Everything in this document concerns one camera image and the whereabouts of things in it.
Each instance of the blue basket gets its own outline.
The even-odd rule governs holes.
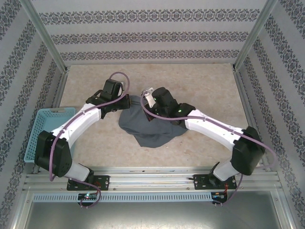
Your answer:
[[[34,126],[30,134],[30,139],[27,146],[27,150],[25,152],[24,161],[34,163],[38,135],[43,130],[50,132],[56,129],[57,127],[60,127],[74,115],[74,107],[40,109],[37,112]]]

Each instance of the mounting plate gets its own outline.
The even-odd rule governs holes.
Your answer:
[[[236,189],[235,176],[228,178],[226,181],[222,182],[218,187],[214,187],[209,182],[208,174],[194,174],[194,187],[195,190],[207,190],[207,189],[223,189],[225,190],[225,184],[228,185],[228,189]]]
[[[101,191],[108,191],[110,176],[94,176],[93,184],[100,188]],[[73,180],[69,180],[67,184],[68,191],[90,191],[95,188],[83,185]]]

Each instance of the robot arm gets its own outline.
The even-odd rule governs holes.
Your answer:
[[[72,160],[70,149],[76,139],[85,132],[93,123],[103,119],[108,112],[128,109],[130,107],[129,95],[125,95],[116,103],[93,108],[97,105],[107,103],[117,99],[122,94],[122,83],[108,79],[103,90],[97,91],[93,96],[87,99],[86,104],[70,120],[51,132],[42,131],[37,140],[35,164],[49,171],[51,146],[61,131],[55,145],[52,163],[52,173],[58,177],[69,177],[79,181],[93,182],[94,172]]]
[[[200,119],[185,119],[172,121],[173,125],[179,125],[183,128],[194,130],[202,133],[228,148],[232,152],[232,158],[223,163],[217,163],[210,172],[210,183],[217,186],[222,181],[226,181],[229,177],[236,174],[251,175],[259,160],[264,154],[264,148],[242,138],[220,126],[225,126],[240,133],[261,141],[257,131],[252,127],[241,129],[224,124],[218,120],[212,119],[200,112],[189,104],[178,104],[172,97],[170,92],[164,87],[153,90],[149,88],[145,90],[145,98],[148,104],[145,108],[155,115],[168,118],[181,118],[187,116],[197,116]],[[153,116],[147,114],[148,120],[154,119]]]

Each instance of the damask wallpaper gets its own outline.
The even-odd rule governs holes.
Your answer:
[[[234,63],[265,0],[33,0],[66,65]]]
[[[280,0],[240,69],[263,141],[277,152],[297,228],[305,228],[305,6]]]
[[[0,229],[10,224],[36,113],[51,107],[61,72],[18,0],[0,0]]]

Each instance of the beige floor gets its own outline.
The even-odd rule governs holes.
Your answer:
[[[227,124],[247,127],[229,64],[73,65],[61,106],[79,110],[116,71],[129,76],[129,94],[140,95],[146,87],[164,86],[179,103],[194,105]],[[118,75],[115,79],[124,78]],[[187,131],[156,149],[140,147],[132,135],[119,128],[120,113],[107,114],[76,141],[75,161],[86,166],[191,167],[213,166],[231,156],[224,146],[195,131]]]

